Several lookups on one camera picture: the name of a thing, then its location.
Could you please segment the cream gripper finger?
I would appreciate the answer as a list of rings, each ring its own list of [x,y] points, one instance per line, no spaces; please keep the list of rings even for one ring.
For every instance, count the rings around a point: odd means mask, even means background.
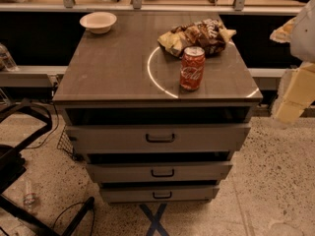
[[[315,101],[315,64],[303,62],[296,69],[286,69],[272,107],[272,118],[279,125],[293,124]]]
[[[288,20],[281,27],[275,29],[271,35],[270,40],[278,43],[290,42],[292,29],[294,27],[295,18]]]

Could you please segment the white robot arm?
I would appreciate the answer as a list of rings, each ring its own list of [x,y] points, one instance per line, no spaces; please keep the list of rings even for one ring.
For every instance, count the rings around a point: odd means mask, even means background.
[[[275,29],[270,40],[288,43],[290,54],[302,61],[298,68],[284,73],[272,108],[273,118],[289,125],[315,101],[315,0],[309,0],[296,17]]]

